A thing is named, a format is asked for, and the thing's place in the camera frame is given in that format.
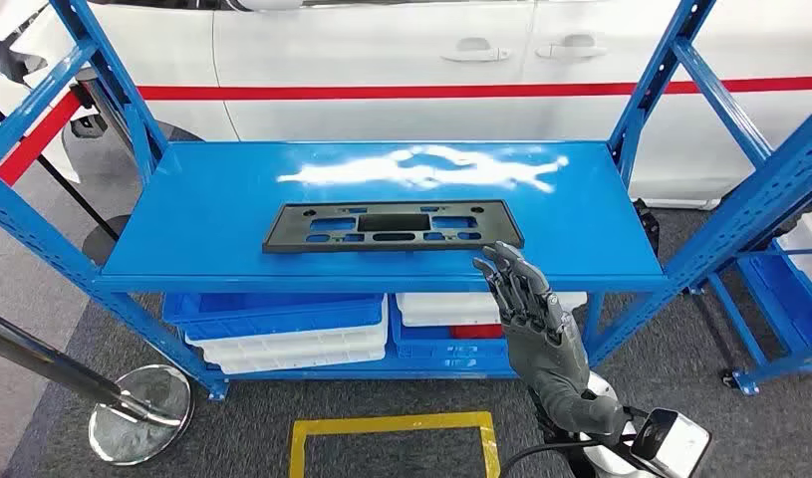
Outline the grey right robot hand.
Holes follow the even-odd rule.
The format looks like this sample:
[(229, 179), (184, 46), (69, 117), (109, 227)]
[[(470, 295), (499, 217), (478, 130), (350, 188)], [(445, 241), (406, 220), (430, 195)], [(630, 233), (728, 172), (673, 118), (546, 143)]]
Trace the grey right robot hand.
[(542, 271), (501, 241), (472, 260), (499, 312), (513, 370), (539, 398), (579, 398), (590, 369), (575, 319)]

